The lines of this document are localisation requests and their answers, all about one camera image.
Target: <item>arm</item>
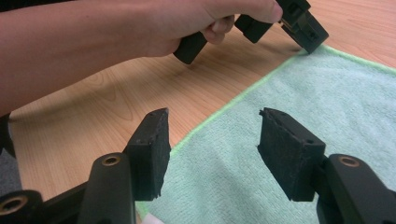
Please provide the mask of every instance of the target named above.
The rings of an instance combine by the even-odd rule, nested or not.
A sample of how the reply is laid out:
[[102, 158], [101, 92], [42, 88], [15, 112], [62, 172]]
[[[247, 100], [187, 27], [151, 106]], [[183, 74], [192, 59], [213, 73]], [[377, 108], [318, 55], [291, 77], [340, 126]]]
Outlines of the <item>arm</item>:
[[0, 13], [0, 116], [111, 65], [174, 52], [203, 31], [212, 43], [243, 13], [280, 20], [273, 0], [72, 1]]

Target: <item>microfiber cloth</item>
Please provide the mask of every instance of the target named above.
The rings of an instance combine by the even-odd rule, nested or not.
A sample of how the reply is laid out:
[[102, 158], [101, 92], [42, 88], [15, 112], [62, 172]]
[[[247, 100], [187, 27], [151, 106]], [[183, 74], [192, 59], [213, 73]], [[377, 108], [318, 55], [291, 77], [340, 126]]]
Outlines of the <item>microfiber cloth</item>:
[[318, 223], [318, 195], [290, 202], [262, 161], [264, 107], [297, 119], [326, 143], [326, 156], [366, 161], [396, 190], [396, 69], [321, 46], [281, 64], [179, 142], [162, 196], [137, 203], [140, 216], [166, 224]]

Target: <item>metal screw hole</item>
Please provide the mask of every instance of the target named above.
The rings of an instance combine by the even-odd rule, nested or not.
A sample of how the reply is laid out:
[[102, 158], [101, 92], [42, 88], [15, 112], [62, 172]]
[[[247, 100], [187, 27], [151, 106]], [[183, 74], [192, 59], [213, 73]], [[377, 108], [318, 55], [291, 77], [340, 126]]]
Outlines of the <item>metal screw hole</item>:
[[120, 162], [120, 157], [118, 156], [109, 156], [102, 160], [102, 164], [105, 166], [113, 166]]
[[347, 156], [339, 157], [338, 160], [341, 163], [343, 163], [345, 166], [349, 166], [349, 167], [358, 167], [361, 165], [357, 160]]
[[7, 199], [5, 202], [0, 203], [0, 216], [17, 212], [27, 204], [27, 201], [28, 199], [25, 195]]

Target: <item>wooden surface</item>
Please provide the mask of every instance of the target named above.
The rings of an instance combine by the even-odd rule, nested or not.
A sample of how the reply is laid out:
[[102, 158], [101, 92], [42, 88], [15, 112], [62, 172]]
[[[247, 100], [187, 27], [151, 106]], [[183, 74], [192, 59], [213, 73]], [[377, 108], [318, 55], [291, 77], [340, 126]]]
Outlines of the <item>wooden surface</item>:
[[[396, 67], [394, 0], [312, 0], [311, 13], [330, 38], [325, 44]], [[92, 162], [120, 152], [151, 110], [170, 110], [170, 143], [300, 48], [279, 25], [258, 44], [233, 29], [219, 46], [206, 45], [192, 65], [173, 55], [110, 67], [11, 115], [25, 189], [47, 200], [86, 181]]]

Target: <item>black plastic bracket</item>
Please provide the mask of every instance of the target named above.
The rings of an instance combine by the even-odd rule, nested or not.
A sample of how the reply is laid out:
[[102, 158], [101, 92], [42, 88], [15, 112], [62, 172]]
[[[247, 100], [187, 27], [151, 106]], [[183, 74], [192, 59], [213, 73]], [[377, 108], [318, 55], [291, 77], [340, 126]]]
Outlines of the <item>black plastic bracket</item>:
[[[277, 0], [283, 9], [282, 29], [308, 53], [322, 44], [329, 34], [308, 11], [306, 0]], [[235, 27], [252, 43], [257, 43], [271, 28], [272, 23], [256, 21], [248, 15], [240, 15]], [[198, 32], [181, 39], [174, 55], [183, 63], [190, 64], [205, 46], [204, 36]]]

